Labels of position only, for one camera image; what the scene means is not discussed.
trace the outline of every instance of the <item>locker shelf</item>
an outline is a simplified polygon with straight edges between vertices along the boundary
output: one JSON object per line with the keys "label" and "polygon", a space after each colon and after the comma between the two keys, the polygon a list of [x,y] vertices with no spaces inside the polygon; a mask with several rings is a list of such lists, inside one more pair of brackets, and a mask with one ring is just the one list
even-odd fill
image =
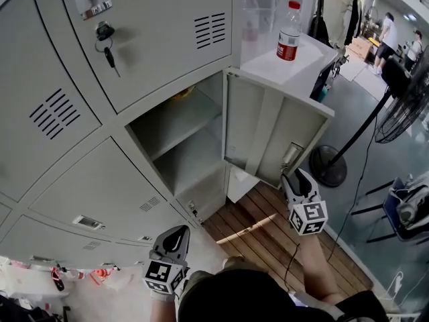
{"label": "locker shelf", "polygon": [[221,162],[221,141],[204,128],[154,164],[177,196],[213,172]]}
{"label": "locker shelf", "polygon": [[131,128],[155,161],[221,113],[218,105],[195,88],[187,97],[166,101],[148,111],[131,123]]}

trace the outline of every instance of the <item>chair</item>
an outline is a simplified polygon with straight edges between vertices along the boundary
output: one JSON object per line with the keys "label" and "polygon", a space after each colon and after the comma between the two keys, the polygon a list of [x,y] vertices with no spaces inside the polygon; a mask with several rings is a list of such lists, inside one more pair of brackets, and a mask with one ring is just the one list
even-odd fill
{"label": "chair", "polygon": [[[365,195],[370,195],[371,193],[377,192],[377,191],[384,189],[385,187],[388,187],[390,185],[392,185],[392,188],[394,188],[395,190],[404,188],[404,183],[402,182],[402,180],[400,178],[396,178],[393,182],[388,182],[387,184],[381,185],[380,187],[377,187],[376,189],[373,189],[373,190],[365,193]],[[399,198],[404,198],[405,195],[406,195],[405,192],[398,192],[397,193],[397,196]],[[390,238],[393,238],[395,236],[397,236],[397,238],[400,239],[400,241],[402,241],[402,242],[408,242],[408,241],[412,241],[415,239],[421,239],[416,244],[422,244],[426,241],[429,241],[429,224],[423,225],[423,226],[416,228],[416,229],[413,229],[413,230],[407,230],[402,225],[402,223],[400,221],[400,217],[396,212],[396,207],[398,206],[399,203],[400,203],[399,199],[395,198],[392,195],[388,195],[386,200],[384,200],[383,204],[379,204],[379,205],[369,207],[366,209],[354,211],[351,213],[351,215],[360,215],[361,213],[366,213],[366,212],[370,212],[370,211],[374,211],[374,210],[378,210],[378,209],[383,209],[385,212],[385,216],[383,216],[382,219],[385,219],[385,218],[389,219],[389,222],[390,222],[391,227],[393,229],[393,233],[389,234],[389,235],[381,236],[381,237],[376,237],[373,239],[368,239],[367,240],[368,244],[371,244],[373,242],[382,241],[384,239],[390,239]]]}

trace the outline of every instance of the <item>locker door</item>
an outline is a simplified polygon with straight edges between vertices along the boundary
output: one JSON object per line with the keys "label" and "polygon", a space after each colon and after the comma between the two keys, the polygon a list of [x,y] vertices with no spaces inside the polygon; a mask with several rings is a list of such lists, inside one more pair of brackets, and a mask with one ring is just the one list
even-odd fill
{"label": "locker door", "polygon": [[334,112],[236,68],[224,70],[224,86],[224,159],[279,187],[281,172],[299,166]]}
{"label": "locker door", "polygon": [[0,25],[0,191],[18,201],[100,123],[62,66],[34,0],[8,0]]}
{"label": "locker door", "polygon": [[65,172],[30,209],[95,235],[135,242],[143,236],[153,241],[185,223],[111,138]]}
{"label": "locker door", "polygon": [[[112,7],[87,20],[81,18],[75,0],[64,1],[90,65],[117,112],[231,54],[232,0],[111,0]],[[121,77],[95,49],[100,21],[116,29],[111,51]],[[97,46],[103,50],[109,45],[106,40]]]}
{"label": "locker door", "polygon": [[110,242],[21,216],[0,243],[0,254],[26,264],[98,268],[109,259]]}

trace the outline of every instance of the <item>key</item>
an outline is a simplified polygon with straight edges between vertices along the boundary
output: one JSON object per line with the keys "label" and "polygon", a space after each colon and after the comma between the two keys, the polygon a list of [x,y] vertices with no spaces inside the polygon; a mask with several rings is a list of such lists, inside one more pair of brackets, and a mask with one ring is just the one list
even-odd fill
{"label": "key", "polygon": [[116,69],[115,59],[113,58],[112,52],[108,47],[105,48],[105,56],[106,56],[107,62],[109,63],[109,66],[115,69],[116,74],[118,74],[118,76],[121,77],[121,75],[119,75],[118,70]]}

